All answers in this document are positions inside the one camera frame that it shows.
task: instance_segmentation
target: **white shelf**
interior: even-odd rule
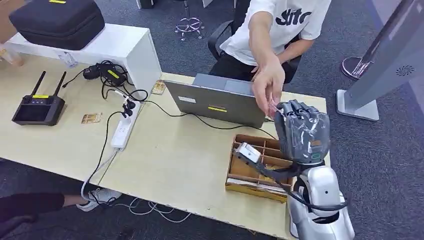
[[[148,28],[106,23],[104,29],[85,48],[79,51],[42,46],[28,42],[17,33],[6,46],[24,54],[58,59],[57,52],[68,52],[84,64],[94,65],[110,60],[123,65],[137,89],[150,93],[162,70]]]

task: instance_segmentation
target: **person's arm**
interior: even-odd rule
[[[288,45],[288,47],[277,55],[280,64],[290,61],[304,54],[314,44],[315,40],[299,39]]]
[[[266,11],[256,12],[249,21],[249,47],[260,66],[276,60],[276,54],[271,47],[272,24],[273,16]]]
[[[249,27],[249,47],[261,71],[254,77],[253,94],[259,108],[269,116],[272,100],[280,102],[286,74],[280,60],[271,46],[270,29],[273,16],[266,11],[258,11],[251,17]]]

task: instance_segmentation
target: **robot finger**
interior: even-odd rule
[[[281,114],[284,114],[284,116],[288,117],[295,114],[295,111],[292,108],[292,105],[288,102],[280,102],[277,104],[277,109],[280,111]]]
[[[294,113],[297,116],[303,119],[309,119],[308,112],[306,111],[306,109],[303,108],[303,106],[296,99],[290,100],[288,102],[291,104],[292,108],[294,109]]]
[[[320,111],[318,111],[318,109],[316,109],[314,106],[308,106],[308,105],[306,105],[304,102],[301,102],[301,103],[299,103],[301,106],[302,106],[302,108],[306,111],[306,112],[308,112],[309,113],[309,117],[310,118],[316,118],[317,117],[317,115],[318,115],[318,113],[320,112]]]
[[[274,125],[275,125],[275,130],[277,132],[278,135],[278,139],[280,140],[284,140],[283,142],[286,142],[286,123],[284,120],[284,113],[281,112],[281,110],[278,110],[275,112],[274,114]]]

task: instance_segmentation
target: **gray carpet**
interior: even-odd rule
[[[378,122],[341,116],[335,110],[335,91],[348,89],[354,83],[342,76],[340,62],[364,53],[379,30],[374,29],[366,1],[332,2],[322,36],[304,54],[295,79],[285,90],[327,100],[331,164],[351,202],[349,213],[355,239],[418,240],[424,236],[424,116],[410,85],[378,99]],[[232,0],[214,0],[203,8],[201,1],[192,0],[191,12],[204,21],[206,37],[197,39],[193,35],[181,42],[174,25],[184,14],[182,2],[159,0],[154,9],[142,10],[137,9],[135,0],[97,2],[107,23],[150,28],[162,70],[189,76],[207,73],[214,64],[206,37],[232,18],[233,4]],[[10,161],[0,163],[0,176],[0,196],[40,191],[78,193],[81,186],[79,181]],[[173,217],[182,216],[183,212],[176,212]],[[155,213],[134,216],[119,207],[88,213],[67,208],[44,214],[38,223],[22,226],[13,234],[48,227],[53,228],[9,239],[115,240],[126,229],[134,229],[132,239],[137,240],[268,239],[204,217],[191,216],[174,224]]]

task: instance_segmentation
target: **gold card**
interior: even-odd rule
[[[81,124],[95,124],[100,122],[102,119],[102,113],[92,113],[92,114],[85,114],[82,117]]]
[[[282,169],[281,166],[275,166],[275,165],[271,165],[271,164],[265,164],[265,168],[268,170],[277,170],[277,169]],[[272,180],[272,178],[266,177],[264,175],[259,175],[259,179],[263,180],[263,181],[267,181],[267,182],[271,182],[273,183],[274,180]]]
[[[153,86],[153,89],[151,90],[152,94],[162,95],[164,94],[165,88],[167,86],[165,85],[163,80],[157,80],[156,83]]]

